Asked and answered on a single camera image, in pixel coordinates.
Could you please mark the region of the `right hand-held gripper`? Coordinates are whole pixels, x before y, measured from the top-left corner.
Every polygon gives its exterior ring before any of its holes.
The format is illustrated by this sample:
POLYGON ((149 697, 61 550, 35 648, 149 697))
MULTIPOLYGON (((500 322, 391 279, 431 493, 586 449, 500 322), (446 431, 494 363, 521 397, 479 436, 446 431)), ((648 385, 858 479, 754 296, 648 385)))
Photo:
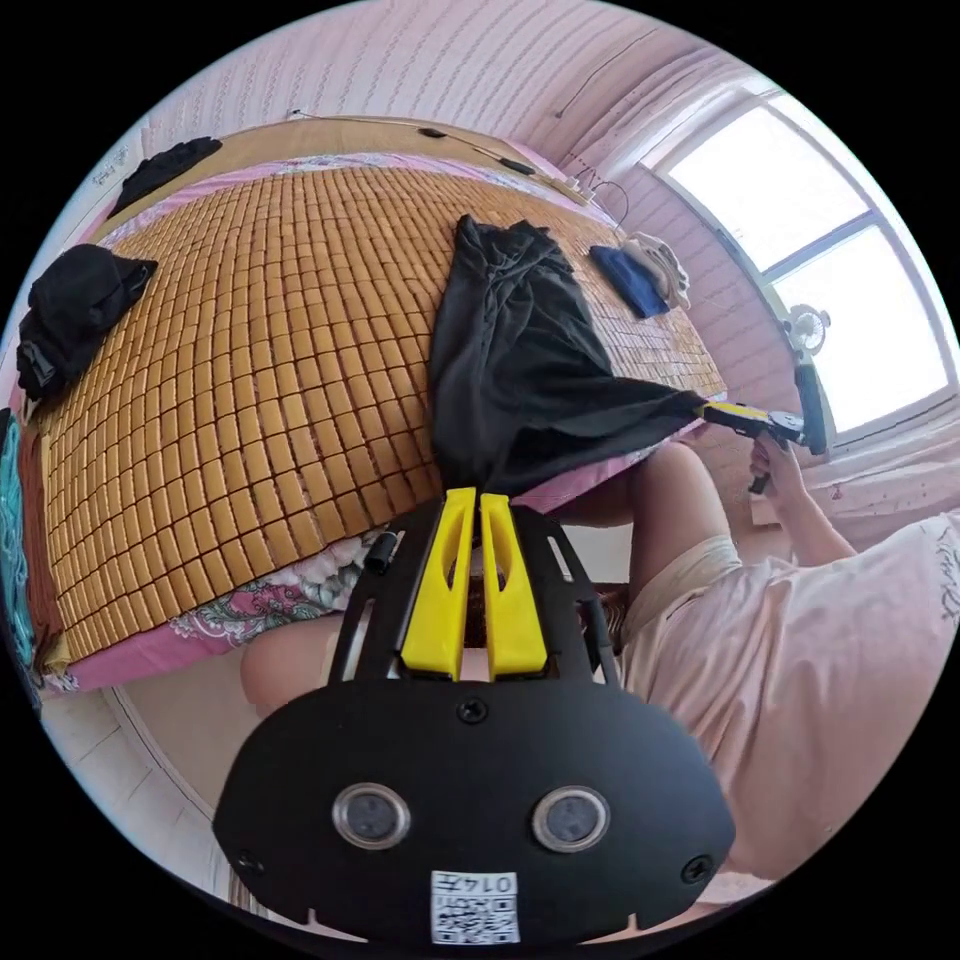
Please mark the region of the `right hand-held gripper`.
MULTIPOLYGON (((742 404, 707 402, 701 407, 701 420, 710 425, 728 428, 737 434, 750 434, 752 446, 753 440, 762 433, 768 433, 782 446, 790 445, 792 448, 795 440, 804 438, 803 429, 796 429, 798 422, 794 423, 790 418, 786 421, 776 418, 767 420, 765 411, 742 404)), ((765 481, 761 480, 759 486, 755 487, 752 474, 751 477, 748 492, 761 495, 765 481)))

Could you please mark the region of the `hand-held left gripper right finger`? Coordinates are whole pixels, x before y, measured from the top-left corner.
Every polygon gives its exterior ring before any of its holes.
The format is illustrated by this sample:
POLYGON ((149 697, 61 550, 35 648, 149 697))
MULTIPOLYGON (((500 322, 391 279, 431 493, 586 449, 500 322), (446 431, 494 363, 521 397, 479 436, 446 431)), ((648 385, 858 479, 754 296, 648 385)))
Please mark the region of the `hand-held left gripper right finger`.
POLYGON ((480 526, 490 677, 539 676, 547 665, 547 649, 507 497, 481 495, 480 526))

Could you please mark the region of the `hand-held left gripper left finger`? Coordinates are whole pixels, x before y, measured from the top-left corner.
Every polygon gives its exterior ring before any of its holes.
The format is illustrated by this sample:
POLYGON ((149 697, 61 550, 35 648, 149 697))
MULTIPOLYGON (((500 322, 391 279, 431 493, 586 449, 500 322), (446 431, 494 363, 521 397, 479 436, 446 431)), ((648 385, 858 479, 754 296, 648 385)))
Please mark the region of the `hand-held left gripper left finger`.
POLYGON ((460 676, 471 579, 476 490, 446 492, 400 650, 407 672, 460 676))

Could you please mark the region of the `person's right hand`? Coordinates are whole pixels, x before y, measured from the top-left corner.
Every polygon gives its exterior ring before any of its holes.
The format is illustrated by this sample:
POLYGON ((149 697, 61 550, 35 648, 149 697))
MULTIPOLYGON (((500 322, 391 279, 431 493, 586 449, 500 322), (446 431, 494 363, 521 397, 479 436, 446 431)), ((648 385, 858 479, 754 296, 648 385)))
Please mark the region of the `person's right hand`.
POLYGON ((761 495, 778 522, 792 518, 805 507, 809 496, 793 448, 782 446, 768 433, 753 440, 750 469, 754 486, 764 480, 761 495))

